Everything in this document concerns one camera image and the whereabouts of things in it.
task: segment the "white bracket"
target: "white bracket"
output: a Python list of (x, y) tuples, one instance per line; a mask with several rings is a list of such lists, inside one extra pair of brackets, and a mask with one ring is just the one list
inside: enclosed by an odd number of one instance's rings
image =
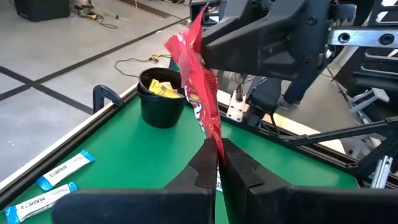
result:
[(226, 116), (237, 122), (242, 122), (244, 114), (244, 106), (246, 105), (246, 94), (242, 94), (242, 101), (236, 100), (237, 91), (234, 91), (229, 102)]

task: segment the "blue and white snack bar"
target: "blue and white snack bar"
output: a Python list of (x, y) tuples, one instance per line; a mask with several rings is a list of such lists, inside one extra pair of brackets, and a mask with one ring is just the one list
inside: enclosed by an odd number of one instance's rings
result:
[(25, 219), (51, 208), (64, 195), (77, 190), (75, 183), (70, 182), (59, 188), (34, 197), (26, 202), (5, 209), (8, 224), (19, 224)]
[(61, 180), (65, 179), (72, 173), (76, 172), (78, 169), (82, 168), (84, 165), (89, 164), (93, 161), (94, 157), (86, 150), (83, 150), (63, 164), (57, 166), (56, 168), (50, 170), (50, 172), (41, 176), (36, 181), (36, 184), (45, 191), (51, 190)]

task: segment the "red snack bag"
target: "red snack bag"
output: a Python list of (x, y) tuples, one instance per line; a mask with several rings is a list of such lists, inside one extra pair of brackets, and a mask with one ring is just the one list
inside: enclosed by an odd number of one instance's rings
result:
[(205, 6), (193, 22), (191, 28), (173, 35), (165, 43), (173, 60), (180, 67), (182, 86), (187, 100), (192, 104), (199, 125), (206, 138), (213, 138), (218, 154), (224, 160), (224, 148), (221, 140), (221, 121), (217, 102), (217, 79), (214, 73), (205, 69), (196, 54), (201, 50), (201, 20)]

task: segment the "screw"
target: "screw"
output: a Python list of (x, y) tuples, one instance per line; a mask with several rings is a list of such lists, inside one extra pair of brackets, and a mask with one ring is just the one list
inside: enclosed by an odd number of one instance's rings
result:
[(351, 36), (348, 33), (342, 33), (340, 34), (337, 39), (340, 43), (345, 44), (349, 41), (349, 39), (351, 38)]
[(392, 34), (383, 34), (380, 37), (379, 41), (380, 41), (380, 44), (382, 44), (382, 45), (389, 45), (389, 44), (393, 43), (394, 39), (395, 38)]
[(310, 62), (310, 57), (309, 56), (304, 56), (303, 58), (301, 58), (301, 63), (302, 64), (307, 64)]
[(315, 25), (317, 23), (317, 18), (315, 16), (308, 16), (307, 23), (310, 25)]

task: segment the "cable on floor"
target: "cable on floor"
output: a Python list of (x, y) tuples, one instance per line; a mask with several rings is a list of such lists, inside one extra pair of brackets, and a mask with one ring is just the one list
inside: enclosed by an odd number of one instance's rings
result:
[(100, 1), (101, 1), (101, 0), (98, 0), (98, 1), (93, 5), (93, 7), (94, 7), (94, 8), (97, 7), (98, 4), (100, 3)]
[(138, 78), (139, 77), (138, 75), (124, 73), (122, 70), (120, 70), (118, 68), (118, 63), (120, 63), (120, 62), (130, 62), (130, 61), (133, 61), (133, 62), (155, 62), (155, 63), (157, 63), (157, 62), (159, 62), (160, 58), (171, 58), (171, 56), (167, 55), (167, 54), (163, 54), (163, 55), (152, 55), (152, 56), (150, 56), (150, 58), (145, 59), (145, 60), (139, 59), (139, 58), (129, 58), (129, 59), (125, 59), (125, 60), (118, 60), (114, 64), (114, 69), (116, 69), (122, 75), (125, 75), (125, 76), (128, 76), (128, 77)]
[(236, 81), (236, 83), (238, 83), (238, 84), (240, 84), (240, 85), (249, 83), (249, 82), (253, 81), (254, 78), (255, 78), (254, 75), (248, 75), (248, 76), (246, 77), (245, 80), (242, 79), (242, 80), (239, 82), (239, 81), (238, 81), (238, 74), (234, 72), (234, 76), (235, 76), (235, 81)]
[(115, 19), (118, 19), (118, 20), (126, 22), (126, 23), (133, 23), (133, 21), (127, 20), (127, 19), (125, 19), (125, 18), (123, 18), (123, 17), (121, 17), (121, 16), (119, 16), (117, 14), (110, 14), (110, 13), (102, 11), (102, 10), (95, 10), (95, 13), (97, 13), (100, 16), (111, 16), (111, 17), (113, 17)]
[(74, 12), (80, 18), (97, 21), (101, 26), (104, 26), (106, 28), (109, 28), (109, 29), (117, 29), (118, 28), (117, 26), (115, 26), (113, 24), (105, 23), (104, 16), (95, 12), (94, 7), (84, 8), (84, 7), (75, 6), (75, 8), (72, 10), (72, 12)]

